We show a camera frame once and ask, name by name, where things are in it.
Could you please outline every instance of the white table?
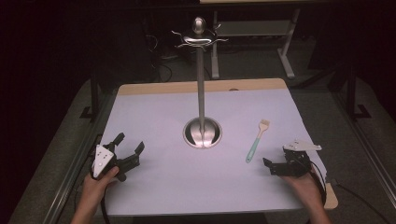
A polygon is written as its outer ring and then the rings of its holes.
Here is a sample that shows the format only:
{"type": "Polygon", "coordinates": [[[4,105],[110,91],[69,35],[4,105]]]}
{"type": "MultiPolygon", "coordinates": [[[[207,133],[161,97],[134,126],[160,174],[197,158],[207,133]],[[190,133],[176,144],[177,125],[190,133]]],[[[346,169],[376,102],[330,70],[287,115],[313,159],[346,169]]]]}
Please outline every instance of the white table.
{"type": "MultiPolygon", "coordinates": [[[[184,141],[184,125],[198,116],[196,82],[132,84],[120,87],[102,144],[118,133],[119,159],[146,145],[140,166],[125,182],[109,188],[111,216],[242,213],[301,208],[289,186],[270,175],[262,158],[285,161],[282,146],[295,138],[311,141],[282,79],[207,81],[205,115],[219,122],[223,134],[210,149],[184,141]],[[261,119],[271,121],[251,163],[246,155],[261,119]]],[[[316,151],[308,154],[326,176],[316,151]]],[[[327,208],[337,205],[329,189],[327,208]]]]}

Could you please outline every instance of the black glove device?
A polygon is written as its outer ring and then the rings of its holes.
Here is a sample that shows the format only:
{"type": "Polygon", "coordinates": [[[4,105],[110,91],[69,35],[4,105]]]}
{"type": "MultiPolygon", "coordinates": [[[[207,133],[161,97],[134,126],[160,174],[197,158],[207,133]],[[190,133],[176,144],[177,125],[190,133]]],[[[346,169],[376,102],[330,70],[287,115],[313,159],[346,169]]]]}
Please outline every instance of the black glove device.
{"type": "Polygon", "coordinates": [[[110,142],[107,145],[103,145],[103,148],[98,146],[95,151],[94,160],[90,166],[90,174],[93,179],[98,179],[99,174],[107,173],[114,166],[118,166],[120,168],[119,172],[116,175],[116,178],[123,182],[126,180],[125,173],[134,169],[136,166],[140,165],[139,156],[142,153],[145,145],[143,142],[139,144],[139,146],[134,150],[134,155],[129,156],[125,159],[117,160],[117,155],[115,153],[115,147],[119,145],[119,143],[123,140],[125,135],[120,133],[114,141],[110,142]]]}

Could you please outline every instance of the metal frame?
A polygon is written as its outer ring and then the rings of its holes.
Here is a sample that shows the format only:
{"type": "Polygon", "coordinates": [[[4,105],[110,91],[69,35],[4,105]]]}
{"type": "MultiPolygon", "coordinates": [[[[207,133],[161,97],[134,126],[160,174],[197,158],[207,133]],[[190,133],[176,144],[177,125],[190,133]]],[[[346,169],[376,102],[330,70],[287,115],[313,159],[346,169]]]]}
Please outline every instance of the metal frame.
{"type": "MultiPolygon", "coordinates": [[[[289,45],[294,34],[300,9],[294,9],[291,20],[289,21],[222,21],[218,22],[218,12],[214,12],[213,28],[218,36],[240,36],[240,35],[283,35],[286,37],[282,48],[277,50],[279,59],[285,69],[286,76],[290,79],[295,78],[287,57],[289,45]]],[[[217,44],[213,45],[212,78],[219,79],[219,61],[217,44]]]]}

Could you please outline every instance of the metal pole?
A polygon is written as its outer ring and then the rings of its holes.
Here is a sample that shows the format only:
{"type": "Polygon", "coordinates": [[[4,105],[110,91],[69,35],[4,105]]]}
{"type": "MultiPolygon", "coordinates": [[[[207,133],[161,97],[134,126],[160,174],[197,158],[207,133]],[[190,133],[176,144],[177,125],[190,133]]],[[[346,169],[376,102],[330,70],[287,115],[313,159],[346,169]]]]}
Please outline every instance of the metal pole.
{"type": "Polygon", "coordinates": [[[205,134],[204,50],[202,48],[196,48],[196,51],[197,51],[199,124],[200,124],[201,136],[202,139],[204,140],[204,134],[205,134]]]}

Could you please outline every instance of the metal pole stand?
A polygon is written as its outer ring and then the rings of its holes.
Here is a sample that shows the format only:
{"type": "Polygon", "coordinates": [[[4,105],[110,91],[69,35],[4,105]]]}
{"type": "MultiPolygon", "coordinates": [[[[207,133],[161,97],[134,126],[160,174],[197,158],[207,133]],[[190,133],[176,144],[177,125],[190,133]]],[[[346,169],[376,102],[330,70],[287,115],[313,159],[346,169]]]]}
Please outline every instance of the metal pole stand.
{"type": "Polygon", "coordinates": [[[211,148],[221,139],[222,130],[218,122],[205,117],[205,78],[204,78],[204,51],[206,47],[212,46],[217,41],[216,34],[206,30],[205,20],[197,17],[192,24],[192,30],[180,35],[182,44],[176,48],[191,46],[196,48],[197,56],[197,83],[198,83],[198,106],[199,117],[190,120],[183,130],[186,143],[194,148],[211,148]]]}

